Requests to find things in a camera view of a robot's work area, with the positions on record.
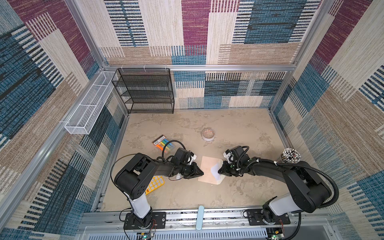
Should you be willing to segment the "pink envelope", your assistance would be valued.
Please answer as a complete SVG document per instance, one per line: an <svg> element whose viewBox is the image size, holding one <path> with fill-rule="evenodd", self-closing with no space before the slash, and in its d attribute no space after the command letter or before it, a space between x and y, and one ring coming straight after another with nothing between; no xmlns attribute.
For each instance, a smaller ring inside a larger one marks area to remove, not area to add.
<svg viewBox="0 0 384 240"><path fill-rule="evenodd" d="M213 167L214 165L216 165L218 163L223 164L223 160L203 156L200 169L204 172L204 175L201 177L198 177L198 181L203 182L203 183L216 185L216 180L211 173L211 167Z"/></svg>

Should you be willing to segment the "white letter paper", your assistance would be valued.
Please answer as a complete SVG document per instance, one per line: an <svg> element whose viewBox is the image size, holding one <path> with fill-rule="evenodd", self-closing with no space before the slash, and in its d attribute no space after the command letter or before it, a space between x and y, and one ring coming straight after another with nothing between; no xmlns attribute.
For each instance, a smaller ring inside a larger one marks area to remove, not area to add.
<svg viewBox="0 0 384 240"><path fill-rule="evenodd" d="M219 185L225 178L224 175L219 174L219 170L221 169L222 166L223 166L223 164L218 163L218 164L214 165L213 167L211 167L211 173L216 180L216 185Z"/></svg>

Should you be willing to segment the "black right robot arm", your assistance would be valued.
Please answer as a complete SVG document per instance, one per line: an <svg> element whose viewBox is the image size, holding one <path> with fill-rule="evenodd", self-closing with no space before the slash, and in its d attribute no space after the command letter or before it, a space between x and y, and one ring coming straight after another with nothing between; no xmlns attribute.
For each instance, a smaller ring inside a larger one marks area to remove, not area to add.
<svg viewBox="0 0 384 240"><path fill-rule="evenodd" d="M312 213L330 207L339 199L336 182L324 172L300 161L293 149L285 149L280 161L250 158L248 146L226 150L220 175L242 177L245 174L278 180L287 185L289 193L267 201L256 213L266 225L275 224L287 213Z"/></svg>

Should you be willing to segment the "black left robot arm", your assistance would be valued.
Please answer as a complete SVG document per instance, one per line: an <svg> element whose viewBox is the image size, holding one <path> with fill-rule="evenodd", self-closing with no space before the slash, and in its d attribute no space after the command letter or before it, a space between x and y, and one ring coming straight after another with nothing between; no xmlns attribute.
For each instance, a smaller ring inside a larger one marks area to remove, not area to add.
<svg viewBox="0 0 384 240"><path fill-rule="evenodd" d="M165 158L166 147L171 143L181 145L174 155ZM168 141L157 159L137 153L116 174L111 177L112 183L122 192L131 204L133 217L146 224L152 220L152 208L146 197L146 189L154 176L193 179L204 175L204 172L195 163L196 155L188 151L184 144L177 140Z"/></svg>

